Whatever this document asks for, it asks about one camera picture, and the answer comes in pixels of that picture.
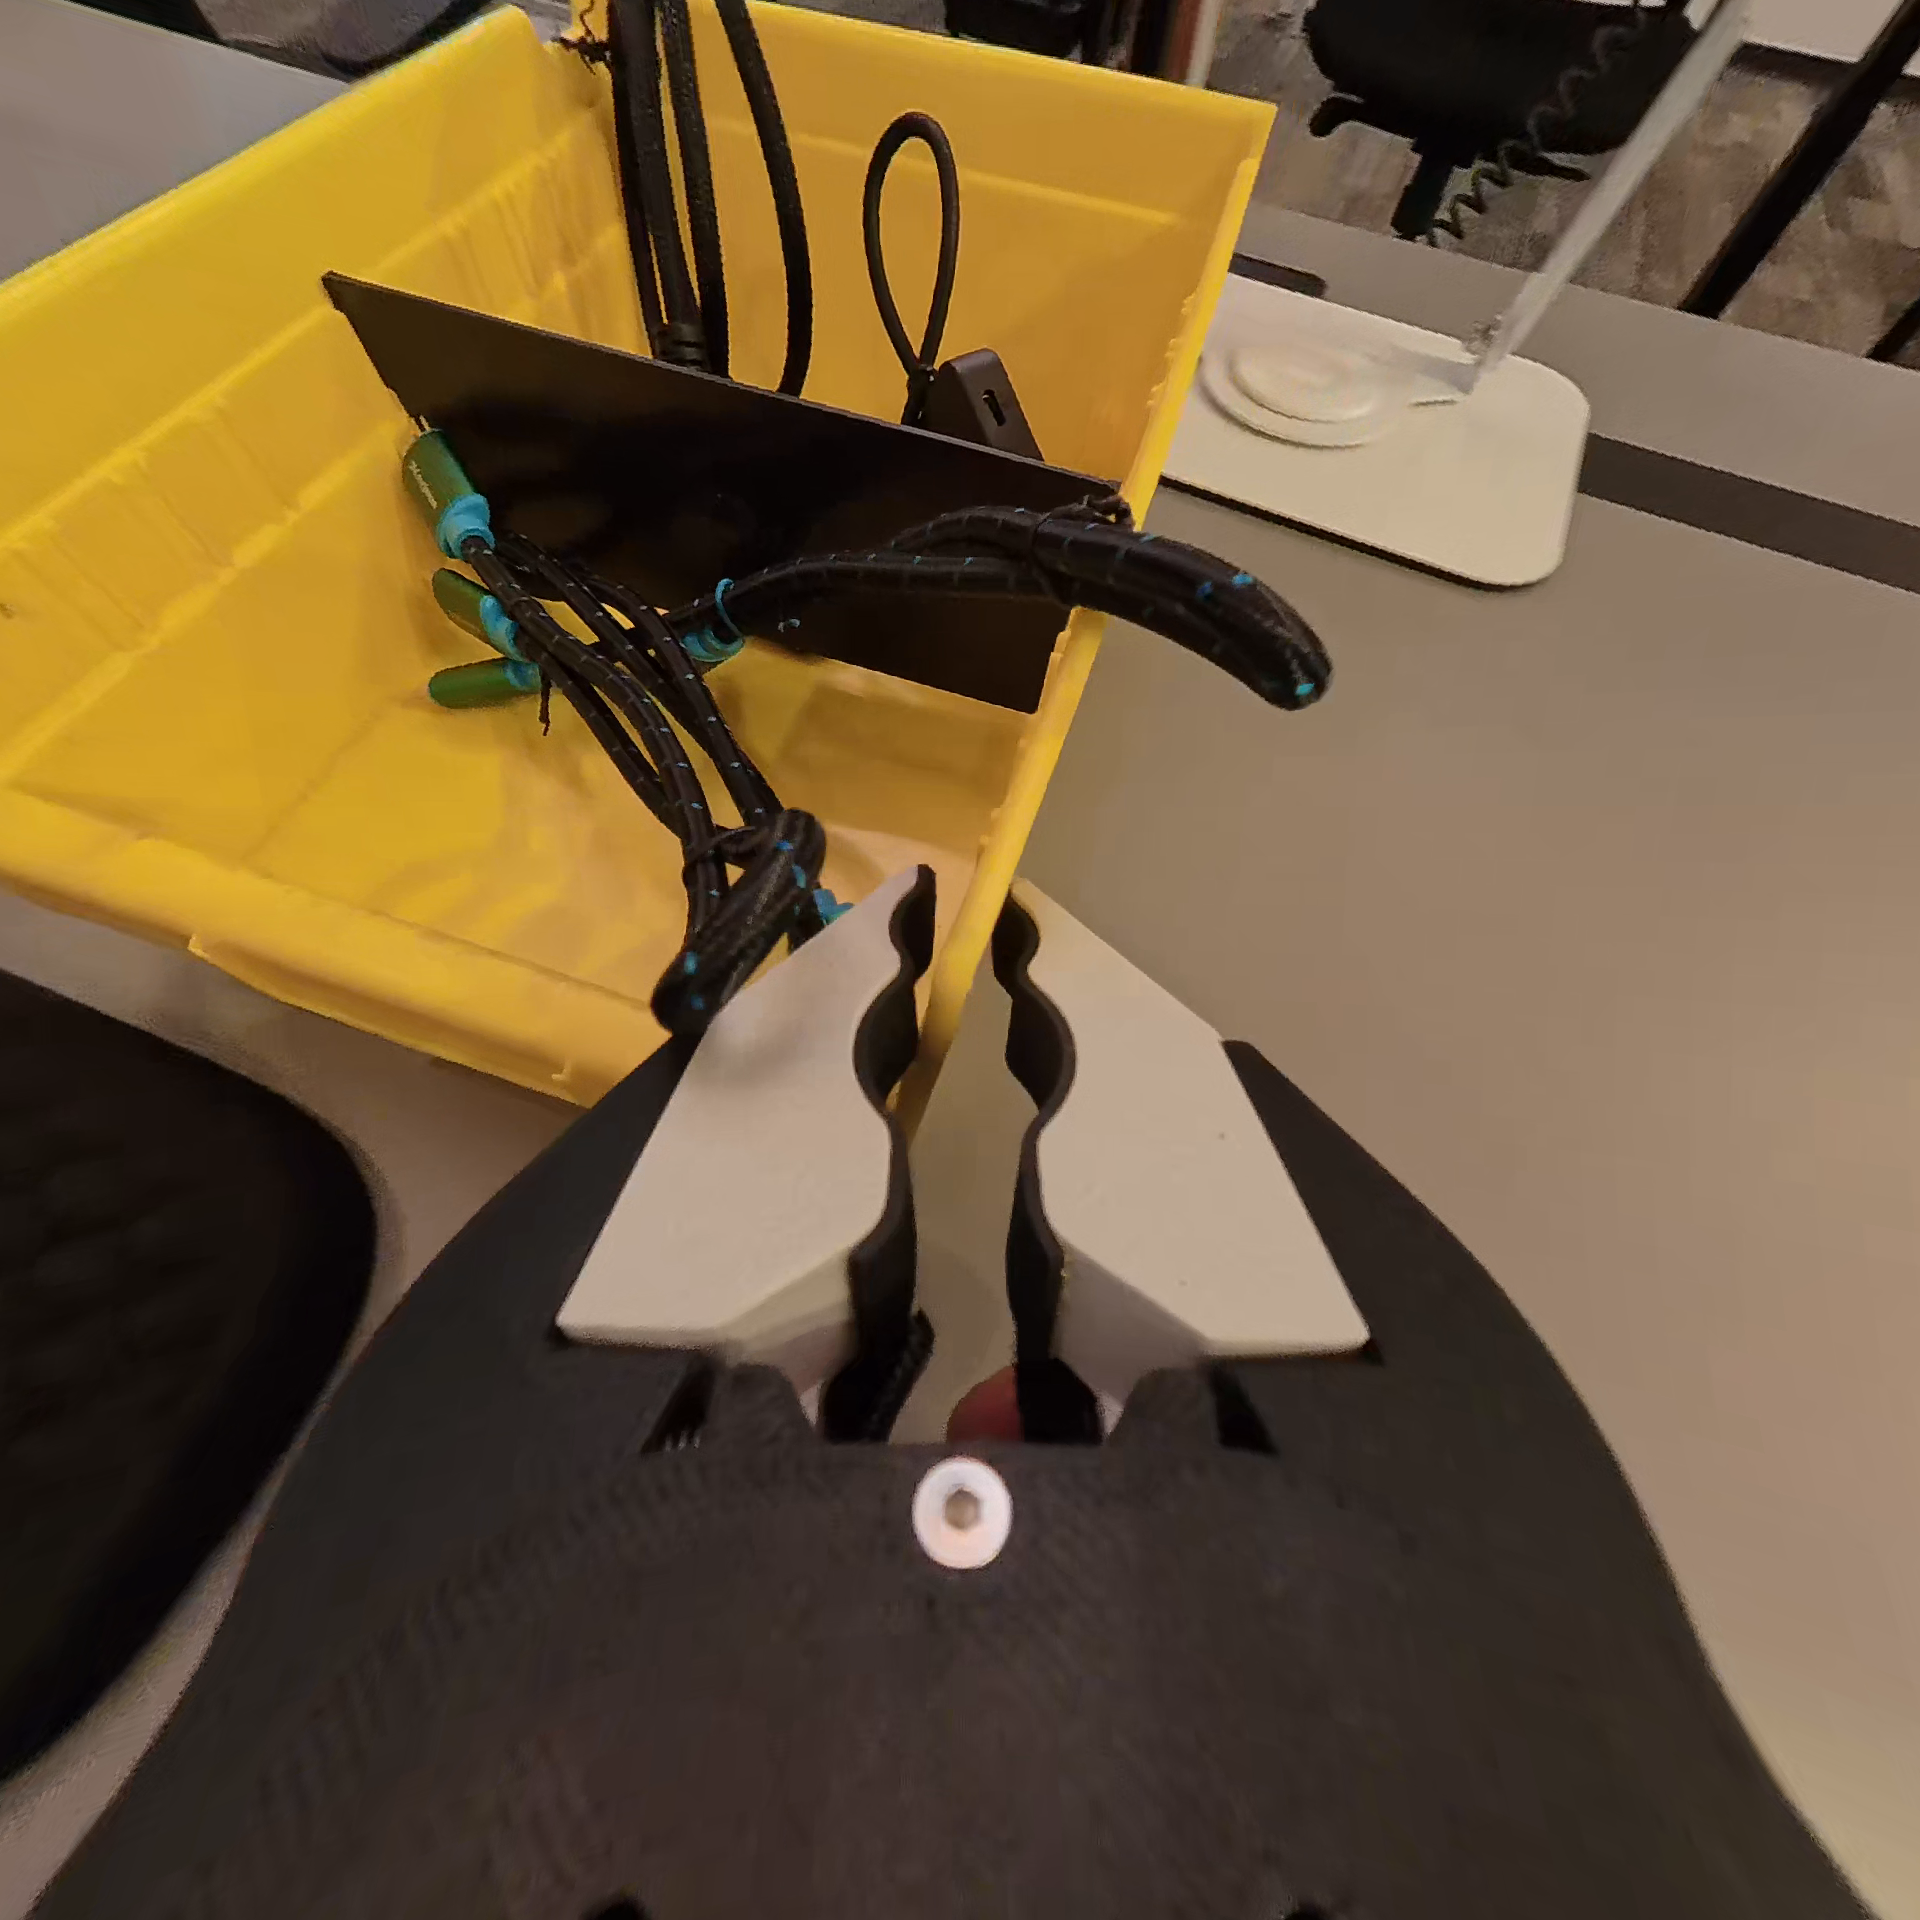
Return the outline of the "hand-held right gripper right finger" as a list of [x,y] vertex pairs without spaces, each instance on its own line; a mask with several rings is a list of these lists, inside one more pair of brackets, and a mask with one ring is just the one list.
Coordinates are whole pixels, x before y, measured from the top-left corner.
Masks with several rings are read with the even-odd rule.
[[1007,1235],[1028,1442],[1098,1442],[1171,1368],[1357,1354],[1369,1325],[1229,1042],[1062,905],[994,934],[1031,1103]]

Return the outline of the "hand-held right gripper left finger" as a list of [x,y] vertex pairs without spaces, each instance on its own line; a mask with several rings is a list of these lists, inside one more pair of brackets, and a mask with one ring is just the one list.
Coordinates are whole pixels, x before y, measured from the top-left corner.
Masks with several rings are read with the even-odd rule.
[[936,876],[845,909],[704,1030],[557,1333],[777,1368],[833,1442],[882,1442],[932,1359],[894,1089],[919,1059]]

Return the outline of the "yellow plastic bin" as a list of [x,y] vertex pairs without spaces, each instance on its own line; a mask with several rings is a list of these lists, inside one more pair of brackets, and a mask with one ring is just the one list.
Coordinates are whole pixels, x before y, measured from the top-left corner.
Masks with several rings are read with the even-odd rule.
[[[1274,106],[753,6],[812,260],[807,403],[899,424],[873,146],[944,125],[947,344],[1147,514]],[[678,851],[573,713],[443,713],[476,648],[407,411],[323,275],[640,348],[610,83],[496,10],[4,287],[4,884],[591,1103],[661,1042]]]

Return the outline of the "black hdmi hub box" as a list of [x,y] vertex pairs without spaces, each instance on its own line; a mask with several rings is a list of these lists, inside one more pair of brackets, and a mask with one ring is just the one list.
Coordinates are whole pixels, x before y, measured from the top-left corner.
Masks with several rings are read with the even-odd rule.
[[[908,145],[920,145],[933,165],[942,197],[942,241],[920,337],[902,320],[882,252],[882,193],[887,170]],[[1020,393],[997,351],[944,357],[944,331],[954,306],[956,265],[964,247],[964,191],[954,146],[942,120],[925,110],[899,116],[880,139],[861,179],[861,256],[880,325],[902,367],[902,424],[949,441],[983,444],[1023,462],[1043,462],[1040,437],[1023,411]]]

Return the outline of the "black mesh object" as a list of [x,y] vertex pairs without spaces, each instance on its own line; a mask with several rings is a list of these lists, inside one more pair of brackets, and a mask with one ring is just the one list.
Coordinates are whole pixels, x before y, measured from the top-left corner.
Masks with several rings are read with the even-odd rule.
[[4,1778],[154,1639],[355,1329],[374,1201],[292,1097],[4,978]]

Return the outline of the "black panel on white stand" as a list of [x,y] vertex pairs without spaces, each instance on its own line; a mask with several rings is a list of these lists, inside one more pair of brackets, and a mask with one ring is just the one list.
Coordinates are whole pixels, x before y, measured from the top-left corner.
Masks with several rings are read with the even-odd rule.
[[1684,2],[1693,44],[1508,306],[1463,339],[1230,275],[1166,462],[1185,493],[1461,584],[1565,562],[1589,403],[1521,357],[1552,300],[1745,39],[1745,2]]

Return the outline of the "black office chair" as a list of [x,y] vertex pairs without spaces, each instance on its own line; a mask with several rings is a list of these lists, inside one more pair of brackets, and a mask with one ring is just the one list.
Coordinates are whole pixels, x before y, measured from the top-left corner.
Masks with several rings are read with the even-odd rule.
[[1414,172],[1390,233],[1461,241],[1518,179],[1583,183],[1696,37],[1684,2],[1313,2],[1303,39],[1328,95],[1309,135],[1401,140]]

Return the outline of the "black tripod legs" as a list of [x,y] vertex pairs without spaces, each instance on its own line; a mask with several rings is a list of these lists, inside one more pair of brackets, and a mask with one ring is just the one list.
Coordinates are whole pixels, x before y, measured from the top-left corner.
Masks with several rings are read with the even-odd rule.
[[1813,110],[1813,120],[1768,176],[1759,197],[1739,214],[1714,259],[1696,275],[1678,312],[1700,320],[1720,320],[1728,315],[1731,300],[1751,284],[1841,156],[1851,153],[1872,116],[1888,102],[1912,58],[1916,2],[1898,2],[1837,87]]

